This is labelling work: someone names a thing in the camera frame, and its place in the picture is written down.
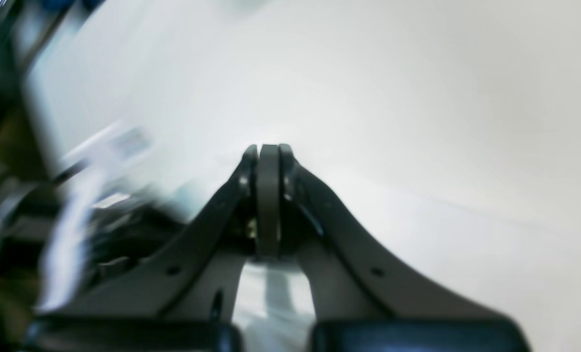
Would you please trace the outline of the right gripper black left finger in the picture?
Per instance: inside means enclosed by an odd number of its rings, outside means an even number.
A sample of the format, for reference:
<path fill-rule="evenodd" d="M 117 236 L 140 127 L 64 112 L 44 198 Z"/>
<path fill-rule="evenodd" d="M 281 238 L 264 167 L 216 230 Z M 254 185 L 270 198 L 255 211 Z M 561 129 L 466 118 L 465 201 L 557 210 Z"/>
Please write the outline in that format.
<path fill-rule="evenodd" d="M 26 352 L 242 352 L 232 324 L 245 262 L 258 254 L 250 145 L 199 214 L 152 256 L 31 324 Z"/>

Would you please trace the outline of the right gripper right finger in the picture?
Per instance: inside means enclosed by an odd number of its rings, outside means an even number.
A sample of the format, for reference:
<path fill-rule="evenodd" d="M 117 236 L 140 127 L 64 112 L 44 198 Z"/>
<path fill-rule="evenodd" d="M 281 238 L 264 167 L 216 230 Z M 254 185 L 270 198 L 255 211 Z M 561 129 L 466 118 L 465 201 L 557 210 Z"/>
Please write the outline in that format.
<path fill-rule="evenodd" d="M 311 352 L 528 352 L 509 316 L 449 290 L 391 254 L 337 194 L 270 145 L 276 259 L 294 259 L 310 285 Z"/>

